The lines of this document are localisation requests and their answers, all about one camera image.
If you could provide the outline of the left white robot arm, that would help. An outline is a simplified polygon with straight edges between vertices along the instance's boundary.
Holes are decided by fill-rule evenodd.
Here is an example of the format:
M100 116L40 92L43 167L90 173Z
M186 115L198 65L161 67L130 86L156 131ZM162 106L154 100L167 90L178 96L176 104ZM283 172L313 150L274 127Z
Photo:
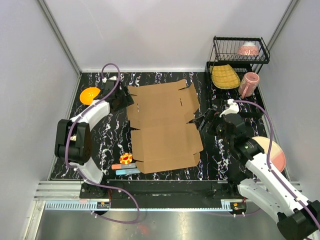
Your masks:
M57 124L54 154L64 160L67 168L80 171L91 185L90 192L97 198L108 193L102 182L103 173L92 158L92 129L107 115L130 105L134 100L128 87L118 77L102 80L101 89L89 87L80 94L80 101L87 107L70 119L61 119Z

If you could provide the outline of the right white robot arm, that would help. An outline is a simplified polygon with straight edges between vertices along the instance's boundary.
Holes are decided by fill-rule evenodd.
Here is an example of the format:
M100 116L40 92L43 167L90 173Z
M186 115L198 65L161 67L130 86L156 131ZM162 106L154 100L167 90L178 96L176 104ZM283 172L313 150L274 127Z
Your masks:
M198 130L222 139L231 156L256 176L259 186L249 174L231 172L227 192L252 201L276 223L286 240L304 240L320 229L320 202L310 201L299 192L268 160L268 154L247 130L238 113L218 113L213 109L195 119Z

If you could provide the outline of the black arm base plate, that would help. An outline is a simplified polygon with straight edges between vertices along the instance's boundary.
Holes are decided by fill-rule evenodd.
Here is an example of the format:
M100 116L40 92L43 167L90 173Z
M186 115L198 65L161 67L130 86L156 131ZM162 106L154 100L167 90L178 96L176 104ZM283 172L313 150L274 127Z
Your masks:
M108 180L111 187L128 191L142 209L213 209L221 200L242 202L225 181L216 180Z

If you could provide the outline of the brown cardboard box sheet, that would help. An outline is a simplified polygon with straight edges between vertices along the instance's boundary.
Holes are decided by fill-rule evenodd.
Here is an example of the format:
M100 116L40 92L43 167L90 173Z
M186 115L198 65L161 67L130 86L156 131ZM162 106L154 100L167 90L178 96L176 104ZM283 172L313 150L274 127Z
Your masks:
M200 108L193 84L175 82L129 86L127 107L132 155L144 174L195 167L204 147L195 123Z

